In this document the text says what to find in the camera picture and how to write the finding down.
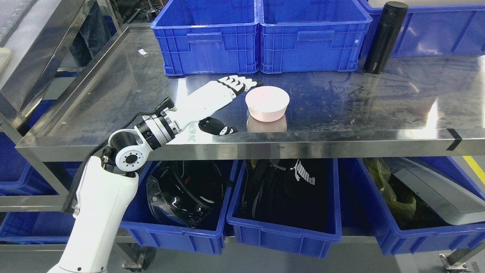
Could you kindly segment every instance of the black helmet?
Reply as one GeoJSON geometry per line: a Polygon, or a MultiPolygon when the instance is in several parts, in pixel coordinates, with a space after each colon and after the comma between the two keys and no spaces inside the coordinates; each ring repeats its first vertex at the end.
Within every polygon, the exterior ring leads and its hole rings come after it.
{"type": "Polygon", "coordinates": [[[162,161],[146,182],[148,203],[160,223],[197,227],[222,205],[225,187],[213,161],[162,161]]]}

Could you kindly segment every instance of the green plastic bag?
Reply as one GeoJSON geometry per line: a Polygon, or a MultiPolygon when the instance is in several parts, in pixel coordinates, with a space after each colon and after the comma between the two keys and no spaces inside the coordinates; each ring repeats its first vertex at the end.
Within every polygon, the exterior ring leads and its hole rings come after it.
{"type": "Polygon", "coordinates": [[[391,171],[381,158],[363,158],[363,161],[398,226],[406,226],[416,213],[413,192],[401,189],[399,184],[391,180],[391,171]]]}

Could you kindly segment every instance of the person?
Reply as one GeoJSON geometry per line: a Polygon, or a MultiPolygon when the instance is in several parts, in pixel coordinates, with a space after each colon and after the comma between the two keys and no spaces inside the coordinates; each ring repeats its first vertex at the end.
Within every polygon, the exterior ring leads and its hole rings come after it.
{"type": "Polygon", "coordinates": [[[69,51],[80,67],[85,67],[111,38],[108,25],[97,2],[89,11],[69,51]]]}

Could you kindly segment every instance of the robotic arm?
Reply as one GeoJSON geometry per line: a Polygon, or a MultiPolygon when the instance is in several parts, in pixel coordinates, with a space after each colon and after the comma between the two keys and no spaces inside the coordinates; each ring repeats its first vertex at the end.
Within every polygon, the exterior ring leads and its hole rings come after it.
{"type": "Polygon", "coordinates": [[[175,107],[165,99],[134,129],[111,134],[101,158],[91,156],[77,187],[76,218],[61,260],[48,273],[104,273],[121,219],[136,194],[138,174],[151,151],[175,138],[190,123],[215,135],[234,133],[209,116],[260,83],[239,76],[210,81],[175,107]]]}

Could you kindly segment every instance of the white sticker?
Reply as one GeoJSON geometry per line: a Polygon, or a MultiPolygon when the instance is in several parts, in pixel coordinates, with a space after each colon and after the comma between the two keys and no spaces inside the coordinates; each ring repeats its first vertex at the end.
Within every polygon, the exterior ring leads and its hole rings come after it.
{"type": "Polygon", "coordinates": [[[141,55],[147,55],[148,54],[148,52],[146,52],[144,49],[139,49],[138,53],[141,54],[141,55]]]}

